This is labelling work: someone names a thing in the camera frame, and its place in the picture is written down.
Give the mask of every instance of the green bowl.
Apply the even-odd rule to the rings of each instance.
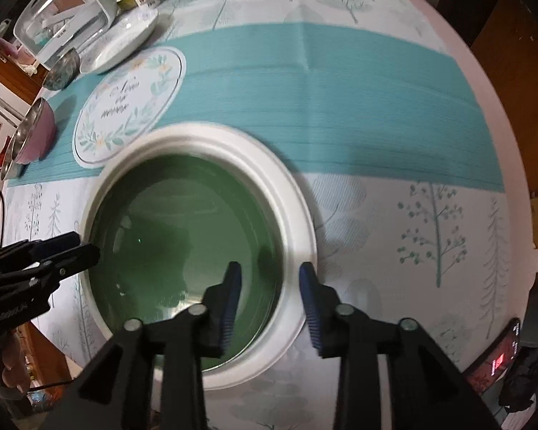
[[[89,270],[99,313],[112,333],[137,317],[173,317],[241,264],[233,340],[212,369],[238,356],[262,332],[283,282],[278,225],[268,204],[235,170],[188,155],[164,155],[122,176],[96,212],[89,241],[102,250]]]

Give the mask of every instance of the floral wreath print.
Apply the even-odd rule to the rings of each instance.
[[[108,124],[104,114],[100,117],[99,113],[95,113],[103,102],[102,97],[119,89],[117,84],[126,82],[126,77],[135,75],[138,70],[151,71],[152,77],[155,77],[151,83],[139,81],[143,89],[149,87],[149,99],[145,104],[135,106],[125,121]],[[175,98],[185,70],[185,57],[181,52],[173,47],[158,47],[140,53],[126,65],[110,72],[89,96],[76,122],[73,140],[76,162],[84,168],[101,167],[125,145],[148,131]]]

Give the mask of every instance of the pink bowl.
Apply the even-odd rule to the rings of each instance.
[[[37,99],[16,129],[12,158],[22,165],[41,159],[52,147],[55,137],[56,120],[52,107],[46,100]]]

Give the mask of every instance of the metal bolt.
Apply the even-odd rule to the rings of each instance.
[[[336,308],[335,308],[335,312],[337,313],[337,315],[341,315],[343,317],[346,317],[348,315],[352,315],[353,312],[354,312],[354,307],[353,306],[350,306],[349,304],[339,304]]]
[[[418,323],[412,318],[404,318],[400,321],[399,326],[405,331],[415,331],[418,328]]]
[[[193,304],[189,307],[189,313],[195,316],[203,315],[205,312],[207,312],[207,307],[203,304]]]
[[[124,322],[124,328],[127,331],[139,330],[142,327],[143,323],[140,319],[130,318]]]

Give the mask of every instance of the teal stripe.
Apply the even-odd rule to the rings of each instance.
[[[502,191],[494,146],[455,61],[403,40],[317,24],[244,25],[165,44],[187,73],[157,128],[233,126],[293,170],[378,176]],[[55,148],[12,185],[96,176],[72,155],[79,110],[102,77],[51,100]]]

